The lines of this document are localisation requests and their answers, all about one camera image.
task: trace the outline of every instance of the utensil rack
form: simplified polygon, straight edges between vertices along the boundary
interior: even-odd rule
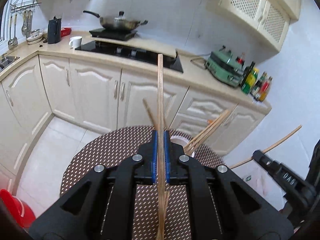
[[[31,0],[27,2],[19,3],[19,6],[16,4],[10,4],[10,13],[19,13],[21,14],[22,11],[33,9],[37,6],[40,6],[41,0]]]

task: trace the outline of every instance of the black stovetop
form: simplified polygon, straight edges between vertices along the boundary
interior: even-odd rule
[[[91,41],[81,45],[80,47],[76,48],[76,50],[108,54],[158,65],[158,53],[121,44],[103,41]],[[178,56],[174,58],[163,55],[163,66],[165,68],[170,68],[183,73],[181,62]]]

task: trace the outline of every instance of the white mug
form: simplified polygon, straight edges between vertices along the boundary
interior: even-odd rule
[[[69,46],[70,49],[75,49],[81,46],[82,37],[81,36],[75,36],[70,38]]]

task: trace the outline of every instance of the polka dot tablecloth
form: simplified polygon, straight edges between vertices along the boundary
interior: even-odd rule
[[[60,195],[76,184],[97,164],[106,167],[119,165],[125,158],[137,153],[140,144],[151,140],[151,126],[132,126],[121,128],[102,135],[88,143],[71,161],[66,169],[60,188]],[[191,139],[190,135],[171,130],[171,135]],[[216,167],[222,160],[207,146],[201,145],[195,152],[195,158],[202,165]],[[169,204],[165,222],[165,239],[191,239],[188,202],[185,186],[169,186]],[[158,193],[157,185],[137,186],[135,214],[133,221],[134,240],[156,238],[158,229]]]

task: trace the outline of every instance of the beige countertop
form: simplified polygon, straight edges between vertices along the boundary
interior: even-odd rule
[[[147,73],[149,75],[157,75],[156,66],[143,63],[132,59],[121,58],[117,56],[111,56],[100,53],[79,51],[69,48],[69,39],[72,36],[83,36],[82,44],[94,40],[88,33],[73,32],[71,35],[63,37],[57,44],[37,43],[33,45],[27,45],[26,43],[20,44],[13,52],[8,51],[10,56],[20,57],[16,62],[11,64],[0,72],[0,81],[3,80],[9,73],[18,68],[21,64],[25,63],[30,58],[36,55],[48,55],[57,57],[73,58],[78,60],[97,62],[100,64],[111,64],[119,66],[123,69],[132,70],[134,72]],[[174,56],[175,49],[158,41],[133,38],[129,41],[114,41],[108,40],[108,42],[125,44],[127,46],[149,49],[164,55]],[[191,88],[217,95],[225,100],[238,103],[242,106],[246,106],[252,110],[256,110],[262,114],[268,114],[271,110],[271,105],[264,101],[263,103],[255,102],[251,96],[245,95],[239,88],[234,89],[226,84],[221,83],[215,79],[208,70],[203,67],[203,62],[194,61],[190,62],[190,59],[195,57],[187,52],[177,50],[182,64],[184,73],[180,73],[171,69],[164,68],[164,79],[181,85],[188,85]]]

